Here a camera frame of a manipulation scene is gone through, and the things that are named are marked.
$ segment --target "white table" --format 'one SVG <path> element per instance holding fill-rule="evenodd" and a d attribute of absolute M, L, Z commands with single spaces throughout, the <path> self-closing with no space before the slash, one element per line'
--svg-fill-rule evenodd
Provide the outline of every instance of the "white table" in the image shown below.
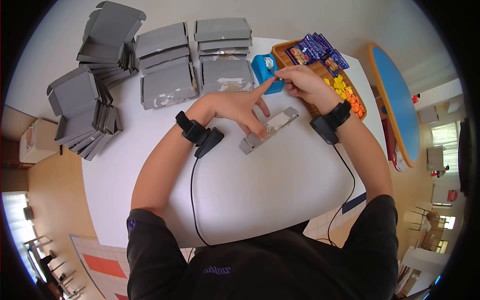
<path fill-rule="evenodd" d="M 282 42 L 285 41 L 253 38 L 247 58 L 270 53 L 273 45 Z M 191 41 L 190 46 L 198 67 L 195 42 Z M 345 72 L 368 110 L 363 123 L 386 156 L 380 115 L 365 73 L 357 59 L 346 55 L 344 58 L 350 65 Z M 130 78 L 111 90 L 124 132 L 92 161 L 82 160 L 88 207 L 102 245 L 127 246 L 126 219 L 138 173 L 156 144 L 175 124 L 177 113 L 186 111 L 193 103 L 145 111 L 140 104 L 140 77 L 139 74 Z M 214 119 L 209 124 L 225 134 L 222 142 L 199 160 L 193 180 L 197 225 L 209 244 L 251 238 L 295 225 L 338 207 L 350 194 L 353 182 L 349 172 L 332 146 L 310 127 L 311 117 L 302 103 L 285 91 L 265 95 L 264 100 L 272 116 L 289 106 L 297 109 L 300 116 L 248 155 L 239 149 L 244 133 L 235 122 Z M 258 108 L 256 112 L 260 121 L 267 120 Z M 338 149 L 354 171 L 343 147 Z M 165 211 L 165 221 L 180 248 L 204 245 L 195 231 L 190 202 L 194 151 Z M 352 199 L 365 192 L 355 171 L 354 174 L 357 184 Z"/>

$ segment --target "left hand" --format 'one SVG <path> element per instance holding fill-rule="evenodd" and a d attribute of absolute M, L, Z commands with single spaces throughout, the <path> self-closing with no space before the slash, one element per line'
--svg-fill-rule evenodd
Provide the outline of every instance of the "left hand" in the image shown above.
<path fill-rule="evenodd" d="M 272 85 L 273 81 L 275 81 L 275 78 L 270 78 L 246 93 L 210 93 L 202 97 L 202 101 L 210 107 L 214 117 L 234 120 L 246 135 L 254 132 L 264 140 L 268 137 L 267 132 L 252 108 L 254 105 L 258 105 L 266 117 L 270 116 L 270 111 L 262 99 L 262 95 Z"/>

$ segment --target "wrist strap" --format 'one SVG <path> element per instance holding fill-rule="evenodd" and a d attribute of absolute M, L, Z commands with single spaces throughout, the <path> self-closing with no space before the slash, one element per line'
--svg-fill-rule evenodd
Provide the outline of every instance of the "wrist strap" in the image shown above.
<path fill-rule="evenodd" d="M 189 120 L 183 111 L 175 117 L 177 124 L 183 129 L 182 136 L 200 146 L 208 136 L 208 130 L 195 120 Z"/>
<path fill-rule="evenodd" d="M 343 103 L 338 103 L 335 108 L 325 116 L 325 119 L 334 131 L 350 117 L 350 109 L 350 102 L 345 100 Z"/>

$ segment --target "hand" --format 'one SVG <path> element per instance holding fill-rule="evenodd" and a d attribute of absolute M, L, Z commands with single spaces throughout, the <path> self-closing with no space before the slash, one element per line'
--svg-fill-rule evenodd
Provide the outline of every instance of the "hand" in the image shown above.
<path fill-rule="evenodd" d="M 209 93 L 202 98 L 213 111 L 214 117 L 234 120 L 246 135 L 254 132 L 264 140 L 268 137 L 267 131 L 257 119 L 252 108 L 254 105 L 258 105 L 266 117 L 270 116 L 270 111 L 262 99 L 262 95 L 274 80 L 275 78 L 270 78 L 249 92 Z"/>
<path fill-rule="evenodd" d="M 301 97 L 314 104 L 321 114 L 328 114 L 343 99 L 305 65 L 285 67 L 275 72 L 275 76 L 285 81 L 290 96 Z"/>

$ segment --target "printed logo on shirt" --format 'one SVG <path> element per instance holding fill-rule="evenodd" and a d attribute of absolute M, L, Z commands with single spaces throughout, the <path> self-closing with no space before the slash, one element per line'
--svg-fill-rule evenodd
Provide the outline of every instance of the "printed logo on shirt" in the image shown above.
<path fill-rule="evenodd" d="M 204 270 L 204 274 L 206 273 L 215 273 L 217 275 L 226 275 L 226 274 L 230 274 L 230 271 L 231 271 L 231 268 L 230 267 L 226 267 L 226 268 L 217 268 L 215 266 L 209 266 L 208 268 L 206 268 Z"/>
<path fill-rule="evenodd" d="M 128 220 L 128 230 L 132 231 L 135 227 L 135 220 Z"/>

